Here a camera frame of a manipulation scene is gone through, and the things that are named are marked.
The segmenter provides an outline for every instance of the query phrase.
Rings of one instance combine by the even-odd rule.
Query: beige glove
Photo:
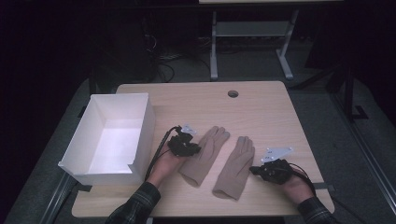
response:
[[[239,137],[235,149],[226,161],[213,188],[217,197],[239,200],[247,183],[249,167],[253,163],[255,148],[248,137]]]
[[[221,147],[229,138],[230,134],[225,132],[224,128],[214,126],[199,141],[200,152],[189,157],[178,171],[191,180],[193,185],[200,186],[219,155]]]

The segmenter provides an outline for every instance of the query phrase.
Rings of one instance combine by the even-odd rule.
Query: wooden table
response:
[[[237,91],[233,98],[229,91]],[[230,132],[209,174],[199,188],[174,173],[160,188],[162,198],[152,217],[287,216],[298,214],[292,203],[272,184],[250,175],[239,201],[212,194],[217,177],[235,147],[238,136],[248,136],[256,148],[253,165],[261,165],[268,147],[293,147],[285,159],[303,167],[312,182],[323,178],[304,131],[282,82],[207,82],[121,85],[117,93],[148,92],[156,115],[152,153],[165,133],[176,125],[190,124],[198,131],[193,141],[212,126]],[[107,217],[125,203],[138,186],[93,186],[80,191],[72,213],[75,217]],[[318,197],[331,211],[334,206],[326,189]]]

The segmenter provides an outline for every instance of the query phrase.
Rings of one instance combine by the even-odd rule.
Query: sleeve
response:
[[[160,199],[161,194],[157,188],[145,182],[125,204],[118,207],[107,218],[106,223],[145,224]]]
[[[303,216],[306,224],[339,223],[317,197],[303,201],[298,205],[297,209]]]

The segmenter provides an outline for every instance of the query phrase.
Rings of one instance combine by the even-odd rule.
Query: human hand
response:
[[[314,197],[311,188],[298,176],[292,175],[290,180],[286,181],[283,185],[277,185],[295,204],[302,203],[303,201]]]
[[[187,157],[175,156],[170,151],[168,143],[166,142],[161,149],[160,157],[155,162],[147,181],[159,188],[165,178],[171,175],[186,159]]]

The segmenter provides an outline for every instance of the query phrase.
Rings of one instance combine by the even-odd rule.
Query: white box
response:
[[[149,167],[148,93],[94,94],[59,166],[82,185],[136,185]]]

